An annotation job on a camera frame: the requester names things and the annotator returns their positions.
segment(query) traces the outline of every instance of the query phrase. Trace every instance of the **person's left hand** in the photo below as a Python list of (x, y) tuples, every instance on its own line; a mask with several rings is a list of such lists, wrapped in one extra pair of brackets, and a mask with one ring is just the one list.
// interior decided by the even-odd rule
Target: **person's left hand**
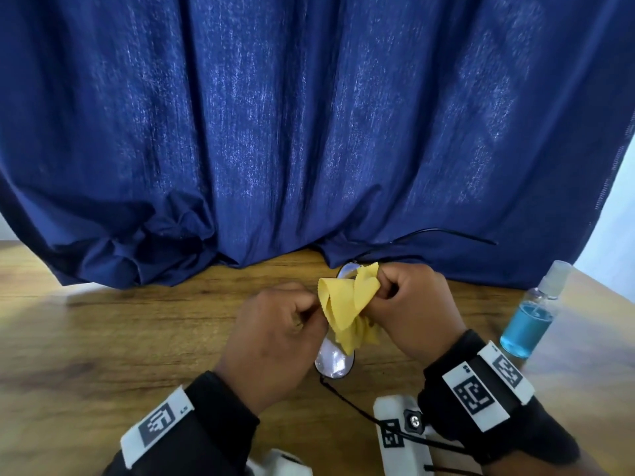
[[(304, 325), (296, 325), (295, 315)], [(258, 415), (299, 385), (327, 330), (318, 297), (302, 284), (266, 289), (238, 310), (214, 372)]]

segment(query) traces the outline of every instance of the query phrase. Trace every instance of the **wooden table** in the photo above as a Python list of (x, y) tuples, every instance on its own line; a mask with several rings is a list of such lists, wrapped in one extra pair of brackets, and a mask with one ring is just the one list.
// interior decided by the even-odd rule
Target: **wooden table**
[[(174, 387), (212, 368), (250, 294), (334, 277), (320, 255), (294, 253), (244, 270), (212, 267), (176, 288), (61, 288), (19, 244), (0, 243), (0, 474), (98, 475), (120, 436)], [(451, 283), (467, 324), (497, 340), (522, 292)], [(544, 405), (612, 474), (635, 474), (635, 309), (581, 273), (524, 372)], [(384, 337), (357, 353), (338, 390), (416, 394), (417, 364)], [(310, 372), (262, 415), (258, 456), (283, 448), (320, 475), (382, 475), (375, 428)]]

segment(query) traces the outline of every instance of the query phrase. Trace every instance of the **blue curtain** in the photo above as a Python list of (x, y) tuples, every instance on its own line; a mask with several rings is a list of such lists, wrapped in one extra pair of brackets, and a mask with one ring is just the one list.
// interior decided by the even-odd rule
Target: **blue curtain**
[[(0, 211), (63, 284), (304, 247), (526, 288), (633, 130), (635, 0), (0, 0)], [(496, 247), (425, 233), (438, 226)]]

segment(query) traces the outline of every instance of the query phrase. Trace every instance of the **white marker tag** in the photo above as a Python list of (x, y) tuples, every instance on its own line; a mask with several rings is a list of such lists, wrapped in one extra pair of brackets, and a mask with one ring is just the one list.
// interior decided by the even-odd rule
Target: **white marker tag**
[(489, 344), (481, 349), (478, 355), (487, 362), (488, 366), (494, 370), (496, 375), (512, 390), (520, 401), (520, 404), (524, 406), (529, 402), (535, 393), (533, 385), (531, 385), (527, 378), (506, 358), (503, 352), (496, 347), (496, 344), (489, 341)]
[(468, 363), (463, 362), (445, 373), (443, 380), (482, 432), (509, 419), (507, 411), (488, 391)]
[(132, 426), (121, 437), (121, 454), (127, 469), (139, 461), (187, 413), (194, 410), (183, 386), (172, 392), (156, 409), (141, 422)]

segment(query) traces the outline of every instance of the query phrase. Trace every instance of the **black cable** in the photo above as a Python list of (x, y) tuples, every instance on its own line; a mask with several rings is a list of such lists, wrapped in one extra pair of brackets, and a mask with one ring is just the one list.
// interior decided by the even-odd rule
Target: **black cable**
[(466, 471), (465, 469), (444, 468), (443, 466), (434, 466), (434, 464), (424, 464), (424, 470), (432, 472), (444, 472), (450, 474), (463, 474), (464, 476), (483, 476), (481, 473)]
[(384, 246), (390, 246), (392, 244), (397, 244), (399, 242), (402, 242), (403, 240), (409, 239), (410, 237), (413, 237), (415, 235), (418, 235), (420, 233), (423, 232), (443, 232), (443, 233), (449, 233), (451, 235), (456, 235), (457, 237), (463, 237), (464, 239), (470, 239), (470, 240), (475, 240), (477, 242), (482, 242), (484, 244), (488, 244), (490, 246), (497, 246), (498, 242), (496, 242), (495, 240), (490, 240), (490, 239), (483, 239), (482, 237), (478, 237), (477, 235), (471, 235), (469, 233), (465, 233), (465, 232), (459, 232), (457, 230), (452, 230), (452, 229), (448, 229), (448, 228), (440, 228), (440, 227), (429, 227), (429, 228), (422, 228), (419, 230), (416, 230), (414, 232), (410, 232), (407, 233), (406, 235), (402, 235), (401, 237), (397, 237), (397, 239), (391, 240), (390, 242), (385, 242), (383, 244), (373, 244), (373, 247), (370, 248), (369, 250), (362, 252), (359, 255), (356, 255), (355, 257), (353, 257), (353, 260), (357, 260), (365, 255), (368, 255), (369, 253), (379, 249), (379, 248), (383, 248)]
[(390, 433), (393, 433), (393, 434), (398, 434), (403, 439), (407, 439), (409, 441), (416, 442), (417, 444), (424, 444), (424, 445), (430, 446), (432, 448), (445, 449), (446, 451), (452, 451), (453, 453), (458, 453), (460, 455), (469, 455), (469, 456), (471, 456), (470, 452), (467, 449), (461, 448), (460, 446), (454, 446), (453, 444), (447, 444), (446, 442), (441, 442), (441, 441), (433, 441), (433, 440), (430, 440), (430, 439), (425, 439), (425, 438), (422, 438), (422, 437), (413, 436), (412, 434), (408, 434), (408, 433), (405, 433), (403, 431), (395, 430), (395, 428), (392, 428), (392, 427), (388, 426), (387, 424), (384, 424), (384, 422), (380, 421), (376, 417), (371, 416), (370, 414), (368, 414), (363, 409), (360, 409), (357, 406), (355, 406), (351, 401), (349, 401), (343, 395), (341, 395), (339, 392), (337, 392), (337, 389), (335, 389), (333, 386), (331, 386), (329, 383), (327, 383), (326, 380), (324, 379), (324, 376), (320, 376), (319, 377), (319, 383), (322, 384), (330, 392), (335, 394), (338, 398), (343, 400), (350, 407), (355, 409), (355, 411), (357, 411), (359, 414), (361, 414), (362, 417), (364, 417), (365, 419), (367, 419), (371, 423), (377, 424), (377, 426), (379, 426), (380, 428), (383, 428), (387, 432), (390, 432)]

